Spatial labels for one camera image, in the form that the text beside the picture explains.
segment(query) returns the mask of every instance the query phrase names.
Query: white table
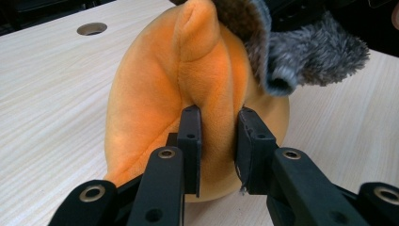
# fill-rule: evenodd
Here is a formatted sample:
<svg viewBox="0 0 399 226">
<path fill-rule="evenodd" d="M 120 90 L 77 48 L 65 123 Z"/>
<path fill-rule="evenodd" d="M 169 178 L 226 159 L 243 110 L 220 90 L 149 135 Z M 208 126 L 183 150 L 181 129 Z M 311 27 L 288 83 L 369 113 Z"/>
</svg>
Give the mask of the white table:
<svg viewBox="0 0 399 226">
<path fill-rule="evenodd" d="M 76 186 L 102 179 L 104 120 L 119 62 L 173 5 L 119 0 L 0 37 L 0 224 L 45 225 Z M 83 24 L 104 33 L 80 36 Z M 399 59 L 371 52 L 364 70 L 291 96 L 284 146 L 305 151 L 339 186 L 399 186 Z M 272 225 L 266 197 L 238 192 L 189 203 L 186 225 Z"/>
</svg>

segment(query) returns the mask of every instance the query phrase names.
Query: gray fur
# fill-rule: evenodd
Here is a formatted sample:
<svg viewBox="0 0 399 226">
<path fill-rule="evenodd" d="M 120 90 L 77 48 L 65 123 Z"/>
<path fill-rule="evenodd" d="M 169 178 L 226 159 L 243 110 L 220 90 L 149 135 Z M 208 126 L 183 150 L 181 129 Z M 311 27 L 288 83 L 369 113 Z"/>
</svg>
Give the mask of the gray fur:
<svg viewBox="0 0 399 226">
<path fill-rule="evenodd" d="M 180 5 L 186 0 L 170 1 Z M 329 12 L 298 30 L 271 32 L 264 1 L 214 3 L 219 21 L 243 41 L 254 75 L 271 95 L 289 95 L 297 85 L 340 82 L 368 59 L 366 44 L 344 31 Z"/>
<path fill-rule="evenodd" d="M 326 86 L 362 69 L 366 44 L 345 32 L 326 12 L 320 21 L 296 31 L 272 32 L 265 89 L 291 94 L 297 85 Z"/>
</svg>

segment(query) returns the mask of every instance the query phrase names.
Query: orange fabric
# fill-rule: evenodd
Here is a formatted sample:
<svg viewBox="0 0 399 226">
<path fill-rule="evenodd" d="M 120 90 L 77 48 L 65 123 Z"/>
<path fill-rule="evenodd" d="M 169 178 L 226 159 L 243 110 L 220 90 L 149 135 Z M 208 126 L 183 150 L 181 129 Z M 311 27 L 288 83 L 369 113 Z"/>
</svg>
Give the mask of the orange fabric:
<svg viewBox="0 0 399 226">
<path fill-rule="evenodd" d="M 110 92 L 105 179 L 121 186 L 143 173 L 153 150 L 177 132 L 181 111 L 202 116 L 200 197 L 207 201 L 240 187 L 234 169 L 235 131 L 243 105 L 255 109 L 281 142 L 288 99 L 263 92 L 243 43 L 217 20 L 211 0 L 189 0 L 152 21 L 126 52 Z"/>
</svg>

